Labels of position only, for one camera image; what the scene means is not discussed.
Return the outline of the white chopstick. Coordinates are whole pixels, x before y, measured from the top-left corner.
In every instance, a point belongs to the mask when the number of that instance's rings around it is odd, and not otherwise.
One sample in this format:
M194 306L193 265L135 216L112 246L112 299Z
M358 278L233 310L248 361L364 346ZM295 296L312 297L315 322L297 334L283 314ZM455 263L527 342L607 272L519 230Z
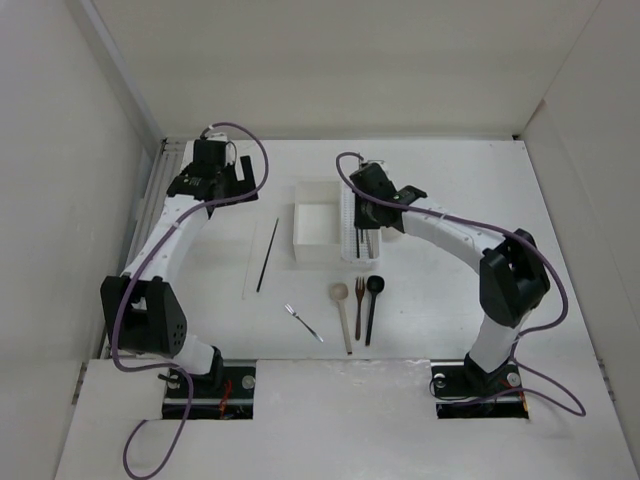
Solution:
M241 300L242 301L244 301L246 299L247 284L248 284L249 274L250 274L250 270L251 270L251 263L252 263L254 244L255 244L256 234L257 234L257 230L258 230L258 225L259 225L259 221L256 220L254 222L254 228L253 228L253 231L252 231L251 240L250 240L250 246L249 246L249 255L248 255L248 258L247 258L247 262L246 262L246 268L245 268L245 274L244 274L244 280L243 280L243 288L242 288L242 293L241 293Z

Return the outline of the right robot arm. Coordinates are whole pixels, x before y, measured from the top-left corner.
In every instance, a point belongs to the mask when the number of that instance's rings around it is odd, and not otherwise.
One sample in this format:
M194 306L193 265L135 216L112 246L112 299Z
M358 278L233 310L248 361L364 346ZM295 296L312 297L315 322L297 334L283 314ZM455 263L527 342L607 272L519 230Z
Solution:
M359 212L377 228L426 240L478 275L484 318L461 375L470 396L488 394L499 382L523 322L550 288L542 262L520 243L533 245L533 237L522 229L501 235L456 222L424 191L413 186L398 190L378 163L362 164L350 181L368 196L359 199Z

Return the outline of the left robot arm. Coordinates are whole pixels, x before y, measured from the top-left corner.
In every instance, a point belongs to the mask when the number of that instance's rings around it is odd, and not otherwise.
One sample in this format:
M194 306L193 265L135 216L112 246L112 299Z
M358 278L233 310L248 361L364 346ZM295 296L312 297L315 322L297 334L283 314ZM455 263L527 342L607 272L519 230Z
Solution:
M183 168L170 183L145 244L120 275L106 277L100 287L114 352L165 359L189 374L201 396L221 390L221 353L189 333L172 283L215 209L257 200L255 188L250 157L236 157L226 136L188 143Z

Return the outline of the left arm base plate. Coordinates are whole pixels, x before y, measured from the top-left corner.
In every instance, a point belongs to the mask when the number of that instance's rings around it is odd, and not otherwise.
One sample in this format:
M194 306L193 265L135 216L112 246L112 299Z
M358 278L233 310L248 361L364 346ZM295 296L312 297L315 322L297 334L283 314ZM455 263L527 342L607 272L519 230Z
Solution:
M173 369L165 374L158 374L157 377L165 383L162 419L181 419L188 394L186 380ZM257 362L250 360L225 361L219 386L193 377L194 394L188 418L251 420L254 413L256 380Z

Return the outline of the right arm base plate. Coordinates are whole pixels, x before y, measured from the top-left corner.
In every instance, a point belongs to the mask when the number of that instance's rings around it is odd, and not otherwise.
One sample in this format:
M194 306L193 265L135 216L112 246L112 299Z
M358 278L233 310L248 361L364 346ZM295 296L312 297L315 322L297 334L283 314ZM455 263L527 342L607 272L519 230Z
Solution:
M529 412L518 368L507 364L488 386L473 386L462 361L431 364L429 390L440 420L528 419Z

